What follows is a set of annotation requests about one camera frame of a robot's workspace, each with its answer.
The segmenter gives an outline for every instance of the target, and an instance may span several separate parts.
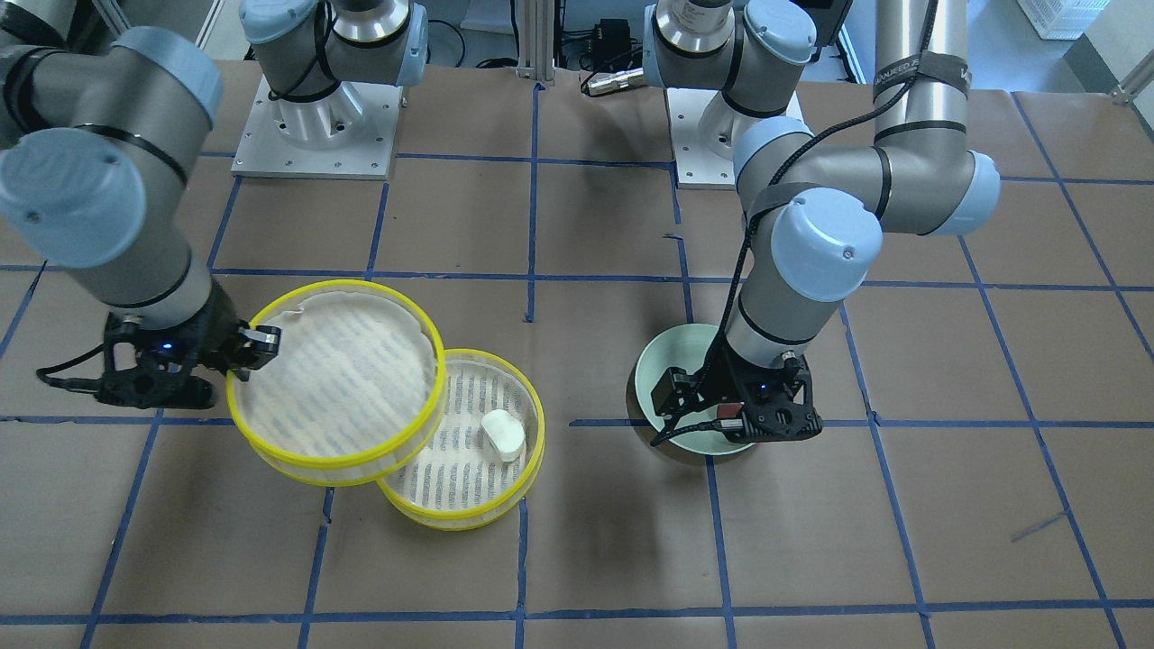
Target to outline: white plastic crate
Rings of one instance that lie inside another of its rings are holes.
[[[1037,35],[1047,40],[1077,40],[1110,0],[1018,0]]]

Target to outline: metal base plate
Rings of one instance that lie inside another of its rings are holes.
[[[669,136],[673,140],[673,156],[677,162],[677,187],[682,189],[734,187],[733,161],[714,154],[705,143],[705,136],[710,134],[702,133],[700,129],[705,107],[717,94],[717,90],[666,89]],[[786,114],[801,119],[801,104],[797,103],[796,94],[790,97]]]
[[[667,329],[650,341],[640,358],[637,359],[637,370],[634,372],[634,391],[637,395],[638,405],[642,406],[642,412],[645,413],[645,418],[654,431],[661,430],[665,422],[653,411],[653,401],[650,397],[653,387],[657,386],[661,374],[668,367],[681,367],[688,372],[699,370],[717,331],[715,324],[681,324]],[[681,418],[677,425],[689,426],[715,419],[717,410],[714,406],[704,412],[687,415]],[[673,438],[669,442],[699,455],[732,455],[754,446],[752,443],[733,443],[717,431],[695,431]]]
[[[257,178],[388,180],[404,90],[374,83],[352,85],[360,94],[369,119],[366,130],[350,146],[309,150],[294,147],[280,134],[272,119],[269,84],[262,77],[237,146],[232,172]]]

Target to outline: white wall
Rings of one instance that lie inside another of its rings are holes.
[[[1154,2],[1110,0],[1102,15],[1086,30],[1102,60],[1119,80],[1154,49]],[[1154,124],[1154,84],[1134,102],[1146,121]]]

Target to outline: light blue joint cap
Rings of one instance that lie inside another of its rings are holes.
[[[861,286],[882,252],[882,226],[857,199],[827,187],[794,196],[770,238],[781,278],[802,296],[840,301]]]
[[[994,159],[986,154],[969,151],[974,156],[974,177],[961,202],[937,230],[930,234],[969,234],[990,219],[1002,195],[1002,174]]]
[[[245,0],[240,3],[240,24],[253,45],[276,40],[308,20],[316,0]]]
[[[212,59],[200,47],[158,27],[134,27],[120,35],[112,46],[132,50],[167,70],[196,97],[212,128],[224,96],[224,80]]]
[[[805,9],[789,0],[749,0],[745,28],[774,57],[803,66],[814,57],[817,28]]]
[[[123,254],[147,203],[136,165],[93,133],[37,130],[0,152],[0,211],[32,249],[65,268]]]
[[[642,72],[645,73],[645,83],[653,88],[665,88],[661,80],[661,70],[657,64],[657,35],[653,32],[653,9],[657,5],[645,7],[645,39],[642,42]]]
[[[417,85],[425,79],[425,52],[429,49],[429,21],[425,7],[415,2],[410,6],[409,39],[400,60],[396,85]]]
[[[742,170],[749,164],[750,158],[765,148],[766,144],[790,133],[804,133],[812,137],[814,132],[805,126],[805,122],[792,117],[778,115],[750,126],[733,147],[733,171],[741,176]]]

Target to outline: tiled surface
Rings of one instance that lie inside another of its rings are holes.
[[[934,639],[942,649],[1117,647],[1102,611],[982,611],[934,616]],[[1136,644],[1127,637],[1127,647]]]
[[[807,353],[822,437],[706,461],[651,449],[630,387],[653,336],[717,322],[741,240],[732,194],[674,191],[659,92],[430,69],[388,185],[238,186],[258,70],[225,75],[205,144],[225,155],[175,218],[238,312],[327,277],[397,288],[449,346],[532,378],[544,470],[505,519],[440,534],[373,485],[327,500],[280,476],[223,404],[57,394],[33,370],[95,344],[103,311],[48,270],[17,314],[39,260],[0,237],[0,646],[1154,643],[1154,360],[1118,299],[1154,334],[1149,186],[1117,182],[1154,165],[1131,113],[975,91],[971,146],[1016,177],[994,221],[887,239]],[[817,128],[869,105],[801,98]]]

